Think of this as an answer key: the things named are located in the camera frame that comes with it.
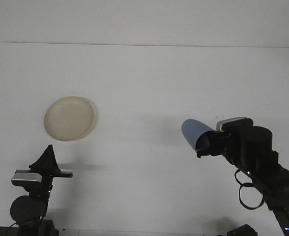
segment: white paper plate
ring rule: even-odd
[[[86,99],[64,97],[48,109],[44,125],[51,137],[60,141],[73,141],[89,132],[93,119],[93,108]]]

